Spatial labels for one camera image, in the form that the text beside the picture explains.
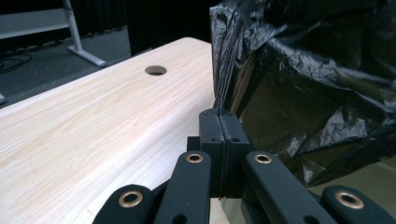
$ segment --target gray carpet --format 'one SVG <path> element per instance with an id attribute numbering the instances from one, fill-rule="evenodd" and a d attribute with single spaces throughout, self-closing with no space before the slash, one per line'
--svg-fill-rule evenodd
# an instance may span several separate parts
<path id="1" fill-rule="evenodd" d="M 108 66 L 131 57 L 126 28 L 82 37 L 81 43 L 86 51 L 106 61 Z M 16 70 L 0 74 L 0 93 L 7 100 L 0 108 L 101 69 L 69 51 L 67 47 L 71 45 L 72 39 L 68 38 L 61 44 L 49 43 L 41 48 L 26 49 L 24 53 L 32 56 L 30 62 Z"/>

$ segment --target hole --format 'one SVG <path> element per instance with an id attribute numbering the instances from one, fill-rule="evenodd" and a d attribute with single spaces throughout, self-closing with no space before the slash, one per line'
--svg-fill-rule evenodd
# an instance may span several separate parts
<path id="1" fill-rule="evenodd" d="M 152 66 L 147 67 L 145 69 L 145 72 L 152 76 L 161 76 L 161 75 L 165 74 L 167 71 L 166 71 L 166 68 L 164 68 L 162 66 L 152 65 Z"/>
<path id="2" fill-rule="evenodd" d="M 119 205 L 124 208 L 135 207 L 143 200 L 143 194 L 139 191 L 127 191 L 119 198 Z"/>
<path id="3" fill-rule="evenodd" d="M 187 161 L 191 163 L 198 163 L 204 160 L 204 157 L 201 156 L 200 154 L 190 154 L 187 156 Z"/>
<path id="4" fill-rule="evenodd" d="M 319 224 L 320 223 L 315 217 L 311 217 L 311 216 L 304 217 L 304 222 L 306 224 Z"/>
<path id="5" fill-rule="evenodd" d="M 259 162 L 259 163 L 270 163 L 272 161 L 271 157 L 263 155 L 263 154 L 258 154 L 254 157 L 254 159 Z"/>
<path id="6" fill-rule="evenodd" d="M 172 223 L 173 224 L 185 224 L 185 223 L 187 223 L 187 218 L 184 215 L 178 214 L 178 215 L 174 216 L 174 218 L 172 219 Z"/>
<path id="7" fill-rule="evenodd" d="M 335 199 L 343 206 L 352 209 L 362 209 L 364 207 L 364 202 L 359 197 L 344 190 L 336 192 Z"/>

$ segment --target black cable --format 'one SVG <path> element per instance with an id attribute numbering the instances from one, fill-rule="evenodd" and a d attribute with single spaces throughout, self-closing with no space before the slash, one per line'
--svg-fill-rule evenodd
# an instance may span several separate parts
<path id="1" fill-rule="evenodd" d="M 18 59 L 15 57 L 26 57 L 27 59 Z M 14 71 L 15 69 L 20 68 L 22 65 L 24 65 L 25 63 L 30 62 L 33 59 L 33 57 L 29 54 L 19 54 L 19 55 L 14 55 L 14 56 L 9 56 L 6 58 L 1 58 L 0 59 L 0 74 L 5 74 L 11 71 Z M 5 66 L 6 62 L 14 62 L 12 65 L 10 66 Z"/>

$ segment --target garbage bag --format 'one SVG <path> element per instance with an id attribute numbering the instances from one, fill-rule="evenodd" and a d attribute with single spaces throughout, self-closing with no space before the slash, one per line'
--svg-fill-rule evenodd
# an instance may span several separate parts
<path id="1" fill-rule="evenodd" d="M 306 186 L 396 154 L 396 2 L 210 8 L 214 107 Z"/>

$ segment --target wooden table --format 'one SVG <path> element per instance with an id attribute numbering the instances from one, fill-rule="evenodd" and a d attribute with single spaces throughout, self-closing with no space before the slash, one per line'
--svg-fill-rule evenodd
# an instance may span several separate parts
<path id="1" fill-rule="evenodd" d="M 114 190 L 156 188 L 213 102 L 210 45 L 183 38 L 1 109 L 0 223 L 91 223 Z"/>

